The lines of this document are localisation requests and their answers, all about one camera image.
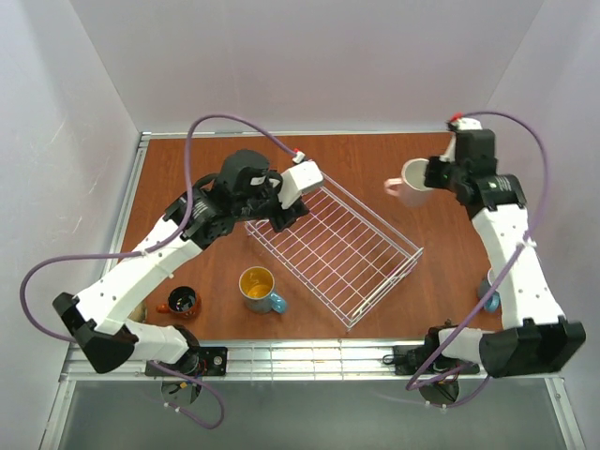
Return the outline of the pink faceted mug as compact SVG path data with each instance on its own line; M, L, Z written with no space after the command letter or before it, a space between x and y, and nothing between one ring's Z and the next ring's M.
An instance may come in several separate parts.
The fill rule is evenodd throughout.
M414 158L406 161L399 177L388 178L384 181L384 192L397 198L407 207L422 205L434 192L432 187L425 185L427 166L428 160L426 158Z

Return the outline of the blue butterfly mug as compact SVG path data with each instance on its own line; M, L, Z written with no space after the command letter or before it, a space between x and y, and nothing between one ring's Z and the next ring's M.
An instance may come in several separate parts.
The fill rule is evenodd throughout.
M248 268L240 276L238 286L252 312L283 314L287 311L287 302L276 292L275 278L268 269L261 266Z

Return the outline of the brown orange glazed mug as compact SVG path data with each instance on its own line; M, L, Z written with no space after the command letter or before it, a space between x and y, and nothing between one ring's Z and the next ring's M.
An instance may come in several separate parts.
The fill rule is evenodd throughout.
M172 314L182 319L193 319L202 308L201 298L189 286L179 286L171 291L167 302L156 307L160 314Z

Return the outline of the cream round ceramic mug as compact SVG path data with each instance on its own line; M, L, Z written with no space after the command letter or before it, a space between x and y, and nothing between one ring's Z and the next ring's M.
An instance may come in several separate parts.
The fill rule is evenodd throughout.
M144 323L147 317L147 308L144 302L141 302L128 316L136 323Z

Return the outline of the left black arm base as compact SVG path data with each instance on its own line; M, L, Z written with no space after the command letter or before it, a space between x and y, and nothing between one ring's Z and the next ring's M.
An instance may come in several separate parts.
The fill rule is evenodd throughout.
M201 379L206 376L224 376L227 360L228 349L226 347L207 347L200 348L196 355L189 356L183 364L170 365L160 362L159 365L194 379ZM200 386L185 380L162 381L160 386L163 399L180 407L191 405L202 390Z

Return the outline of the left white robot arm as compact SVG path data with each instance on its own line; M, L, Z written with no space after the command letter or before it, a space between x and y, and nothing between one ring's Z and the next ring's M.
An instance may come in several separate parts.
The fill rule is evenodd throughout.
M230 234L236 223L267 220L277 233L291 227L308 214L303 195L322 184L323 174L312 160L276 172L260 153L239 150L218 173L199 179L190 194L167 208L136 246L137 257L123 259L75 295L59 294L52 306L100 374L130 359L197 374L201 347L185 326L134 322L130 313L181 265Z

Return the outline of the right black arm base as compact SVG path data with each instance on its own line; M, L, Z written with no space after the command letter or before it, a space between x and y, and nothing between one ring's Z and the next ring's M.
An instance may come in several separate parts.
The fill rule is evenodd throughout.
M394 373L399 376L412 376L421 364L427 359L424 346L405 347L393 346L392 352L382 358L382 363L394 368ZM439 356L425 370L426 375L438 375L448 370L462 367L460 372L445 377L434 384L429 384L419 389L419 394L425 401L436 404L454 404L458 401L460 375L475 375L480 373L480 367L474 363L468 363L456 358Z

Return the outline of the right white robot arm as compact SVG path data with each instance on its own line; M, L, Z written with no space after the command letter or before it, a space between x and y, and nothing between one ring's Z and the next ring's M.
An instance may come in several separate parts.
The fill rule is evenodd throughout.
M480 365L493 378L559 372L586 332L555 300L531 239L521 184L513 174L499 174L497 165L491 130L456 129L446 153L431 157L425 170L427 187L452 192L467 210L502 309L502 331L446 328L435 353Z

